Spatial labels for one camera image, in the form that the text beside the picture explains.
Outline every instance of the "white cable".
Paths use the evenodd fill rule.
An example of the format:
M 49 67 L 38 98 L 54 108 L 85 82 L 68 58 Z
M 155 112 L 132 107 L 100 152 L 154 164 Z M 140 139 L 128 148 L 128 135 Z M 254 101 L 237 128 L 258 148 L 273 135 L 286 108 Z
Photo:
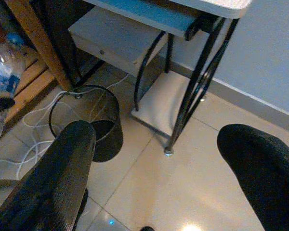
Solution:
M 129 74 L 127 74 L 127 75 L 126 75 L 123 79 L 121 79 L 120 81 L 109 85 L 108 87 L 106 87 L 106 89 L 109 89 L 109 88 L 111 88 L 111 87 L 114 87 L 114 86 L 120 84 L 120 83 L 123 82 L 128 76 L 129 76 Z M 28 128 L 32 128 L 31 138 L 32 138 L 34 144 L 33 144 L 33 145 L 29 148 L 29 150 L 25 153 L 25 155 L 24 155 L 24 157 L 23 157 L 23 159 L 22 159 L 21 162 L 14 162 L 14 161 L 6 160 L 6 159 L 1 159 L 1 160 L 0 160 L 0 162 L 6 162 L 6 163 L 8 163 L 8 164 L 12 164 L 12 165 L 18 166 L 18 169 L 17 169 L 17 172 L 16 172 L 16 179 L 17 179 L 17 180 L 19 179 L 20 170 L 21 170 L 23 164 L 28 163 L 28 162 L 30 162 L 30 161 L 33 160 L 33 159 L 35 159 L 35 163 L 37 163 L 38 156 L 41 156 L 41 157 L 42 157 L 41 154 L 42 154 L 43 152 L 45 152 L 45 151 L 50 147 L 51 144 L 48 145 L 46 148 L 44 148 L 42 151 L 39 151 L 39 145 L 44 144 L 44 143 L 52 143 L 52 142 L 53 142 L 53 140 L 37 142 L 37 140 L 35 139 L 33 133 L 34 133 L 34 130 L 35 130 L 36 128 L 41 128 L 41 127 L 45 127 L 45 126 L 48 126 L 48 125 L 49 125 L 49 124 L 42 124 L 42 125 L 40 125 L 39 123 L 45 118 L 45 116 L 46 116 L 47 113 L 51 110 L 52 106 L 55 104 L 55 102 L 57 101 L 57 99 L 58 99 L 62 94 L 64 94 L 64 93 L 68 93 L 69 95 L 83 95 L 83 94 L 85 94 L 85 93 L 89 93 L 89 92 L 92 92 L 92 91 L 94 91 L 94 90 L 99 90 L 99 89 L 98 89 L 98 88 L 94 88 L 94 89 L 90 89 L 90 90 L 83 91 L 83 92 L 67 92 L 67 91 L 61 91 L 61 92 L 59 92 L 59 93 L 54 97 L 54 99 L 53 99 L 47 106 L 45 106 L 44 108 L 41 108 L 41 109 L 37 109 L 37 110 L 31 111 L 31 112 L 27 113 L 27 114 L 23 117 L 23 119 L 22 119 L 23 124 L 24 124 L 26 127 L 28 127 Z M 105 92 L 104 92 L 104 93 L 102 94 L 102 96 L 98 99 L 97 103 L 92 107 L 92 110 L 91 110 L 90 115 L 89 115 L 89 121 L 90 121 L 90 118 L 91 118 L 91 116 L 92 116 L 93 110 L 96 108 L 96 106 L 98 105 L 98 103 L 100 102 L 100 100 L 102 99 L 102 97 L 104 96 L 104 94 L 105 94 Z M 75 112 L 75 110 L 74 110 L 69 104 L 64 103 L 64 102 L 58 102 L 58 104 L 66 105 L 70 110 L 72 110 L 72 112 L 73 112 L 77 117 L 79 117 L 79 118 L 82 120 L 81 116 L 78 115 L 78 114 Z M 104 106 L 102 107 L 102 109 L 98 112 L 98 114 L 94 117 L 94 119 L 104 110 L 104 108 L 106 107 L 106 105 L 107 105 L 107 104 L 105 103 L 105 105 L 104 105 Z M 46 110 L 46 111 L 44 112 L 44 114 L 41 116 L 41 118 L 38 120 L 38 122 L 37 122 L 36 124 L 30 125 L 30 124 L 28 124 L 28 123 L 26 122 L 26 118 L 27 118 L 29 115 L 31 115 L 31 114 L 33 114 L 33 113 L 36 113 L 36 112 L 41 112 L 41 111 L 44 111 L 44 110 Z M 58 126 L 58 125 L 52 124 L 52 126 L 53 126 L 53 127 L 57 127 L 57 128 L 59 128 L 59 129 L 62 129 L 62 128 L 61 128 L 60 126 Z M 35 154 L 34 154 L 34 156 L 31 157 L 31 158 L 29 158 L 28 160 L 26 160 L 26 158 L 28 157 L 28 155 L 30 154 L 30 152 L 31 152 L 33 149 L 35 149 Z

